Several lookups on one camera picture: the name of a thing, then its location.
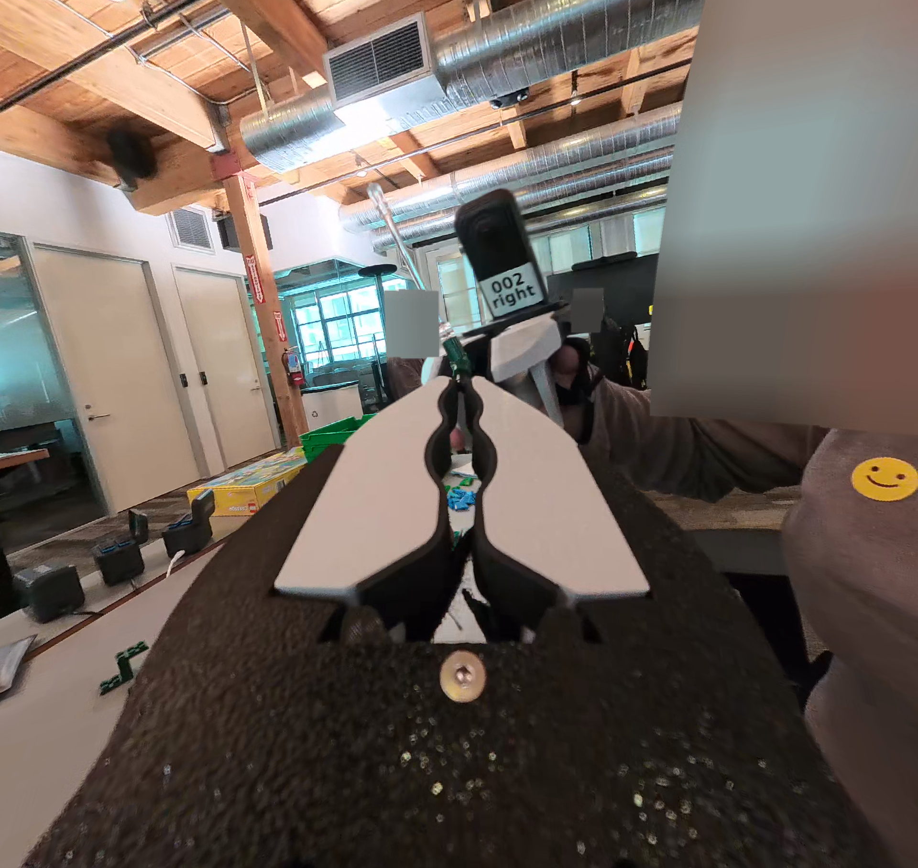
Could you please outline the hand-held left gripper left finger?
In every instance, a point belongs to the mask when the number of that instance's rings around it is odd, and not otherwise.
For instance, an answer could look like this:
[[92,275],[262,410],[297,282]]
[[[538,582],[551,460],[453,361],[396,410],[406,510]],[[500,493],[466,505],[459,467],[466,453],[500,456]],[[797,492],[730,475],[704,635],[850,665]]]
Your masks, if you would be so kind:
[[408,599],[437,592],[433,557],[452,538],[443,480],[458,395],[454,380],[435,377],[346,441],[275,578],[278,593],[369,603],[415,563]]

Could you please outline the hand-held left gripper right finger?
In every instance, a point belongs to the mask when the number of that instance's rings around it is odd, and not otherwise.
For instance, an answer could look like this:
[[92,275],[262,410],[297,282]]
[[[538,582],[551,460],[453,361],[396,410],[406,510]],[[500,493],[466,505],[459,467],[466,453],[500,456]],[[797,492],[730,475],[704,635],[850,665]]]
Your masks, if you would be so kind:
[[465,383],[475,580],[493,606],[645,597],[648,580],[575,441],[482,377]]

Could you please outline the person's right forearm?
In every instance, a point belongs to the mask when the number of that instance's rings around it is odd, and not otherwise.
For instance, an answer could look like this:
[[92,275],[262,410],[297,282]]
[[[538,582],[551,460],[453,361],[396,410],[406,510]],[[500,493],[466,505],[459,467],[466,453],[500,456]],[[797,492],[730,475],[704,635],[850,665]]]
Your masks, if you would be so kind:
[[829,430],[818,426],[654,416],[650,392],[602,380],[584,454],[638,489],[715,503],[801,484]]

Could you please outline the person's right hand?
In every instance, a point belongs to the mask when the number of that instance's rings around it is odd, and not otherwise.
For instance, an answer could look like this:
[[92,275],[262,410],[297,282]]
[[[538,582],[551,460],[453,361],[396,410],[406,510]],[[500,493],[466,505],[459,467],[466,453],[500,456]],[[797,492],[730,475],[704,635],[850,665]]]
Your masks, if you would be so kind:
[[590,396],[590,346],[585,340],[566,340],[552,357],[551,367],[560,402],[573,405]]

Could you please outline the nested green plastic bins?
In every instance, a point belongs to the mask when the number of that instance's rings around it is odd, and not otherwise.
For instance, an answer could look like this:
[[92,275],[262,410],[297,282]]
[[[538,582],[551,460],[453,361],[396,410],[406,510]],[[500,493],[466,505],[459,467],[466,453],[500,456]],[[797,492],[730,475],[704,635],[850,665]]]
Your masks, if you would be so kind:
[[362,426],[376,417],[376,414],[361,417],[348,416],[327,426],[320,426],[300,436],[300,452],[307,463],[315,459],[328,447],[343,445]]

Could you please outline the white recycling bin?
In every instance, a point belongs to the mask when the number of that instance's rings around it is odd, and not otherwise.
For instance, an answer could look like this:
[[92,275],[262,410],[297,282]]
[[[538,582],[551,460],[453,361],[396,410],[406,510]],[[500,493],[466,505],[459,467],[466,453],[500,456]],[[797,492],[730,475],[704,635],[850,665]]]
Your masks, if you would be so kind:
[[361,419],[363,415],[360,387],[355,381],[305,387],[301,397],[310,433],[350,417]]

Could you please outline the black battery charger box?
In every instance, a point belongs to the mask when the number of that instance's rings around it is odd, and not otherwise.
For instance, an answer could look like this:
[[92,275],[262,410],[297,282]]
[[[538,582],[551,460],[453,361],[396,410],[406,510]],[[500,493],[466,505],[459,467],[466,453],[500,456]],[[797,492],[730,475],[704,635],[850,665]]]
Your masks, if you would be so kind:
[[188,514],[167,526],[162,540],[169,558],[179,553],[189,557],[201,552],[212,539],[211,518],[216,499],[212,489],[205,489],[190,502]]
[[73,565],[41,564],[13,573],[13,585],[24,608],[38,623],[80,610],[86,594]]
[[131,508],[128,528],[105,535],[93,546],[93,560],[105,586],[116,587],[144,574],[142,547],[150,538],[149,531],[148,516]]

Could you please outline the cream door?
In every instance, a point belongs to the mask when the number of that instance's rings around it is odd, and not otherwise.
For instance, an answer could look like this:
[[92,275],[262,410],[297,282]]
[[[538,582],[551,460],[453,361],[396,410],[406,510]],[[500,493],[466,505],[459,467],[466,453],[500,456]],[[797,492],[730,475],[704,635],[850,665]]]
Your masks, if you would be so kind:
[[240,280],[178,267],[175,281],[222,461],[234,468],[275,447]]
[[109,510],[195,481],[196,453],[144,265],[40,244],[32,265]]

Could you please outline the person's grey sweater torso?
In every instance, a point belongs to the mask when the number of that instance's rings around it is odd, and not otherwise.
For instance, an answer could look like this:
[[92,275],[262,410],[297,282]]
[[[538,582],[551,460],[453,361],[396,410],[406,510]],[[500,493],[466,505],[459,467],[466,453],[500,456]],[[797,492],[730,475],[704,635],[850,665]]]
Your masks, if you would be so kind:
[[835,778],[899,866],[917,865],[917,492],[858,494],[851,473],[915,437],[832,429],[809,460],[784,553],[804,618],[832,652],[805,717]]

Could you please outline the black ceiling speaker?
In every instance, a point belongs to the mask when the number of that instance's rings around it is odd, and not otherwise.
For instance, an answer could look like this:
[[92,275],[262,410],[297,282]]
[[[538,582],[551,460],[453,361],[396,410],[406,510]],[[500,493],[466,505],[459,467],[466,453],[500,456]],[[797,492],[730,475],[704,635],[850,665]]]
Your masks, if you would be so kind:
[[120,189],[126,193],[137,190],[140,181],[158,174],[158,164],[150,138],[124,126],[109,129],[105,141],[111,164],[120,179]]

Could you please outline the silver foil pouch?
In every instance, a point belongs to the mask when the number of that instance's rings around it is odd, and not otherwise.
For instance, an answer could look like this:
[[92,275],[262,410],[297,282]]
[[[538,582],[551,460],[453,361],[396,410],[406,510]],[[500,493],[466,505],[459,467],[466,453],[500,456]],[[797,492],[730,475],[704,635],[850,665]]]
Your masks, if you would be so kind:
[[31,650],[37,637],[37,634],[27,635],[1,647],[1,694],[10,691],[13,688],[24,658]]

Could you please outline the wooden post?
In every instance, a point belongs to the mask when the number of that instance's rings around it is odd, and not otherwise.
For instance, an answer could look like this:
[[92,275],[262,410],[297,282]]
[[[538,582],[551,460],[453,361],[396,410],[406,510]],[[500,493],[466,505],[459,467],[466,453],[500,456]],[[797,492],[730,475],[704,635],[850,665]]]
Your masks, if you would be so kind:
[[274,400],[285,441],[290,448],[294,448],[299,445],[300,436],[307,432],[307,420],[300,390],[288,378],[284,362],[290,343],[254,179],[242,170],[234,152],[212,154],[210,168],[214,179],[223,185],[227,195],[270,369]]

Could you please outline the metal duct vent box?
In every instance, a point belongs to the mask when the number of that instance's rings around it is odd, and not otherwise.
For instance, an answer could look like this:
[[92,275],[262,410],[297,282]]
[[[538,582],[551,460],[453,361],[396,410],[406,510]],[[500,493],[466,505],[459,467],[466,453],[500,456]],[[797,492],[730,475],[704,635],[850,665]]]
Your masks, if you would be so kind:
[[434,76],[427,16],[417,12],[323,56],[335,110]]

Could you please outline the wall air vent grille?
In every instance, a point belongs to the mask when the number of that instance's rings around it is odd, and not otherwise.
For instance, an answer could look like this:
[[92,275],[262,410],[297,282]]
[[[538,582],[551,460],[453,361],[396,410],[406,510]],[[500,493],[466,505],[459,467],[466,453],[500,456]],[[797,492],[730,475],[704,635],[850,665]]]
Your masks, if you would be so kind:
[[210,219],[197,208],[179,208],[168,215],[174,245],[199,252],[213,252]]

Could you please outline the dark green stepped toy bracket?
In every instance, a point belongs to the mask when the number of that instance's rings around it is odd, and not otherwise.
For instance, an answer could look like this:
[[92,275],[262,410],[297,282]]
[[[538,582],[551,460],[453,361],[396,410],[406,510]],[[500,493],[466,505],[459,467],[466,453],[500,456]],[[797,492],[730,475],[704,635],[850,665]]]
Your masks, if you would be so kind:
[[105,696],[114,690],[117,690],[129,684],[135,678],[132,665],[134,658],[145,654],[150,650],[149,645],[141,640],[116,654],[117,672],[99,684],[99,694]]

